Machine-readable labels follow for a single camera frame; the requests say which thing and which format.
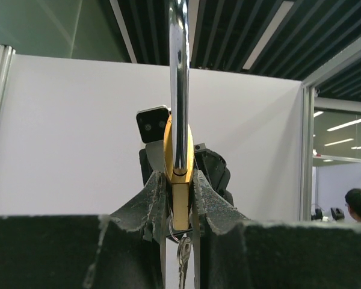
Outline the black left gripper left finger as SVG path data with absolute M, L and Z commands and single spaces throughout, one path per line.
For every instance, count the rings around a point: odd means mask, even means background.
M 0 288 L 164 288 L 166 179 L 110 215 L 0 216 Z

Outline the long-shackle brass padlock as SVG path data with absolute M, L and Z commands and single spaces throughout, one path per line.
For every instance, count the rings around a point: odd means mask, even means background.
M 189 227 L 194 145 L 188 122 L 190 44 L 186 1 L 168 2 L 171 115 L 164 133 L 165 175 L 171 185 L 173 227 Z

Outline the silver key pair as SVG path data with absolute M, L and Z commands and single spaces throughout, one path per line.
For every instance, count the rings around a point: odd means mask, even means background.
M 174 235 L 173 232 L 173 218 L 170 218 L 169 224 L 169 232 L 172 239 L 178 244 L 177 247 L 177 261 L 179 264 L 179 289 L 185 288 L 186 278 L 187 278 L 187 269 L 188 269 L 188 261 L 191 254 L 192 248 L 192 240 L 190 237 L 182 237 L 178 239 L 177 236 Z

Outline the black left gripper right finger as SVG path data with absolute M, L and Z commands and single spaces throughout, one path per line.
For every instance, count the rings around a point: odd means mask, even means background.
M 193 175 L 196 288 L 361 288 L 361 223 L 250 220 Z

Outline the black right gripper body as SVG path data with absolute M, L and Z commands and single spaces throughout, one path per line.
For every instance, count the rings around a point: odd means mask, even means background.
M 185 176 L 165 166 L 164 142 L 146 144 L 139 151 L 144 187 L 138 193 L 139 217 L 232 217 L 225 197 L 230 171 L 226 161 L 203 144 L 194 151 L 193 168 Z

